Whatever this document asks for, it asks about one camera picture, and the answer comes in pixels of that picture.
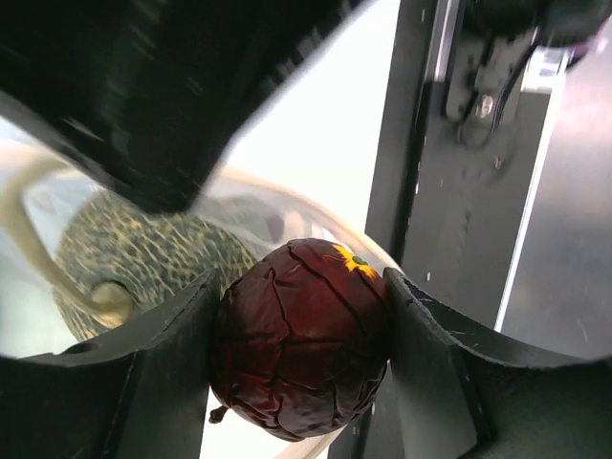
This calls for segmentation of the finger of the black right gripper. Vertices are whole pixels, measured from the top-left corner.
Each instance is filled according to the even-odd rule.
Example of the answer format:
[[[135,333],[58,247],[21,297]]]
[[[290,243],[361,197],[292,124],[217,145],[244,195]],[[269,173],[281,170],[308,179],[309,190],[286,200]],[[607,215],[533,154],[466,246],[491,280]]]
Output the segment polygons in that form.
[[[153,214],[190,208],[232,136],[354,1],[5,1],[1,114]]]

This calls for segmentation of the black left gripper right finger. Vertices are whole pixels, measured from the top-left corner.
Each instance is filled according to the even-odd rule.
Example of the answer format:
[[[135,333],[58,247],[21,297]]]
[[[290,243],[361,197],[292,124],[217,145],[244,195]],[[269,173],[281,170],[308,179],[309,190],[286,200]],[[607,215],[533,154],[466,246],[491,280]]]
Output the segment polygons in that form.
[[[383,274],[396,314],[391,357],[408,458],[607,458],[611,360],[502,335]]]

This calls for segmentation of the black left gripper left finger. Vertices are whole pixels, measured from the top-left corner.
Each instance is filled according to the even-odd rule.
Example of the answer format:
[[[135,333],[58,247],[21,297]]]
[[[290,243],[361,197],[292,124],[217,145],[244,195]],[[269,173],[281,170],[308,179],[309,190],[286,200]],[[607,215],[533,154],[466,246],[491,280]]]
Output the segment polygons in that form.
[[[197,458],[220,274],[60,354],[1,360],[4,458]]]

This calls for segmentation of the green netted melon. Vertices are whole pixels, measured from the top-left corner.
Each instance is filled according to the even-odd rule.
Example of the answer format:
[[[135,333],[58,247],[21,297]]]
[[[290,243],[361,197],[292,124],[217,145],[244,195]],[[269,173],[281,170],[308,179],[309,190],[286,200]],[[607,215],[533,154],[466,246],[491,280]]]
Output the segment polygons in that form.
[[[257,260],[237,234],[200,215],[147,215],[107,189],[86,193],[49,252],[23,194],[64,167],[48,158],[18,169],[1,189],[1,225],[50,284],[56,308],[78,341],[161,305],[207,270],[218,271],[226,289]]]

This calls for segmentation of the clear patterned zip bag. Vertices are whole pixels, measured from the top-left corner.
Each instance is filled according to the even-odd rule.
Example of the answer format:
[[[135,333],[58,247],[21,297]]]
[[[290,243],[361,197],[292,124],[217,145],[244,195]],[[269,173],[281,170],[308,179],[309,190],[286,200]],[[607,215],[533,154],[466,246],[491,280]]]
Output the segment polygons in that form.
[[[1,162],[1,189],[18,169],[48,158],[59,161],[39,147],[17,146]],[[23,194],[30,219],[49,252],[56,250],[61,232],[86,193],[104,189],[64,165],[64,169],[30,185]],[[227,168],[213,178],[211,189],[190,213],[237,234],[256,251],[257,260],[289,240],[317,237],[363,255],[377,269],[390,264],[390,258],[372,240],[351,233],[324,208],[288,189]],[[35,272],[2,225],[1,235]]]

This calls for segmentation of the red apple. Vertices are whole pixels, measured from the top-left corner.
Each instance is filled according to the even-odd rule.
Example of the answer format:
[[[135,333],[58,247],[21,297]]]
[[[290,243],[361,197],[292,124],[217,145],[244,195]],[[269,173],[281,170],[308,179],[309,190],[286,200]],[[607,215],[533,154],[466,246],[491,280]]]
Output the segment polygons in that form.
[[[209,353],[228,412],[289,442],[331,433],[365,412],[383,381],[394,313],[377,270],[342,244],[295,239],[225,292]]]

